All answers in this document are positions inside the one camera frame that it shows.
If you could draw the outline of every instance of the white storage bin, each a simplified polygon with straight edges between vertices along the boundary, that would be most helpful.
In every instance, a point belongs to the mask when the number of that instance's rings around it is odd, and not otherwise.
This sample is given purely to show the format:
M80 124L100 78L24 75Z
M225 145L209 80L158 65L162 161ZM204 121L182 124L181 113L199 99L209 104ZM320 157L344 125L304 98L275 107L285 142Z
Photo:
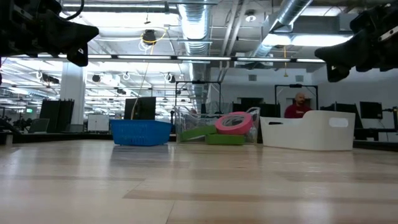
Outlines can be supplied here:
M313 151L353 148L354 113L309 111L301 119L261 117L260 120L265 146Z

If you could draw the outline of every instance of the man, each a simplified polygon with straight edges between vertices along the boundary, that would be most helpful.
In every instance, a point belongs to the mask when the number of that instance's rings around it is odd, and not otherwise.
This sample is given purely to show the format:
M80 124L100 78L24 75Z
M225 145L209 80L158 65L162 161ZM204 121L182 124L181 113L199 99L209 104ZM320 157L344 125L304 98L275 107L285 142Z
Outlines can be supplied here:
M310 110L312 109L305 105L305 95L297 93L295 103L285 110L285 118L303 118L304 114Z

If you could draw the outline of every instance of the wooden floor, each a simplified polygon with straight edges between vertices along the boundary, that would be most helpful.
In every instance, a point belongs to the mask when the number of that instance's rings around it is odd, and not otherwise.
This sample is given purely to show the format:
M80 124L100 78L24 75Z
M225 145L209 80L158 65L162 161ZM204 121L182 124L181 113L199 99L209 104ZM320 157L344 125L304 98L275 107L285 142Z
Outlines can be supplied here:
M0 224L398 223L398 153L255 146L0 149Z

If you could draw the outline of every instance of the blue basket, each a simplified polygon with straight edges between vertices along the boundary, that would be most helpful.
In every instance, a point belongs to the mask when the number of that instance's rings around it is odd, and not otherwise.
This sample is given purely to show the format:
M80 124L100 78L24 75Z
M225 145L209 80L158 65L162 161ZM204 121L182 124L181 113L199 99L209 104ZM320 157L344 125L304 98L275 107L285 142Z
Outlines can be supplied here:
M169 141L172 124L152 120L111 120L113 141L123 146L157 146Z

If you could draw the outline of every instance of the fluorescent light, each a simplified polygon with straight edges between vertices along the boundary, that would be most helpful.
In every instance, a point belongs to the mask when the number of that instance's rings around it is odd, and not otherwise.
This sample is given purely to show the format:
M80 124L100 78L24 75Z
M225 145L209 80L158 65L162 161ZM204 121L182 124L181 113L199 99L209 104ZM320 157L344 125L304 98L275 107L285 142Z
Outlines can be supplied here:
M178 56L178 60L231 60L230 57L196 57L196 56Z
M29 92L26 90L21 90L20 88L14 88L14 87L10 87L9 88L11 91L13 91L14 93L18 93L18 94L23 94L23 95L28 95Z
M297 59L297 62L302 62L302 63L325 63L324 60L321 59Z
M138 59L138 60L145 60L145 59L154 59L154 60L170 60L170 56L152 56L152 55L119 55L118 58L120 59Z
M112 56L110 56L110 55L89 55L87 57L93 58L93 59L112 58Z
M5 108L9 108L9 109L25 109L26 106L5 106Z
M237 58L241 62L290 62L289 58Z
M341 35L298 35L293 38L292 45L306 47L328 47L350 40L352 36Z
M100 101L86 101L86 104L102 105L102 102L100 102Z
M39 54L37 55L37 57L52 57L52 56L49 54Z
M17 83L15 83L15 82L13 82L13 81L6 80L6 79L2 79L2 82L3 82L3 83L8 83L8 84L11 84L11 85L16 85L16 84L17 84Z
M268 34L262 41L263 45L290 45L290 37L286 35Z
M64 7L80 7L80 4L64 4ZM139 5L139 4L134 4L132 3L131 5L128 4L85 4L86 7L135 7L135 8L152 8L152 7L158 7L156 5Z

